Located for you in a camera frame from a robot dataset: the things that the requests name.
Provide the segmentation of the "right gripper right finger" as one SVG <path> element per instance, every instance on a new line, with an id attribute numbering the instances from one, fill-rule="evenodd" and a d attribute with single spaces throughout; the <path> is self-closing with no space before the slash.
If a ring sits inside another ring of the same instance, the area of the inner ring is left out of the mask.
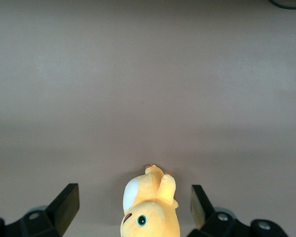
<path id="1" fill-rule="evenodd" d="M 238 220 L 226 208 L 214 208 L 200 185 L 191 186 L 190 210 L 196 228 L 189 237 L 286 237 L 286 232 L 276 223 L 255 219 L 250 225 Z"/>

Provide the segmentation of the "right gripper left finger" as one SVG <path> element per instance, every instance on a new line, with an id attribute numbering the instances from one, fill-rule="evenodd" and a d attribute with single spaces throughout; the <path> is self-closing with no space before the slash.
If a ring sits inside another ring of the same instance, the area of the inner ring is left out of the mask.
<path id="1" fill-rule="evenodd" d="M 32 210 L 9 225 L 0 218 L 0 237 L 62 237 L 79 207 L 79 186 L 70 183 L 45 209 Z"/>

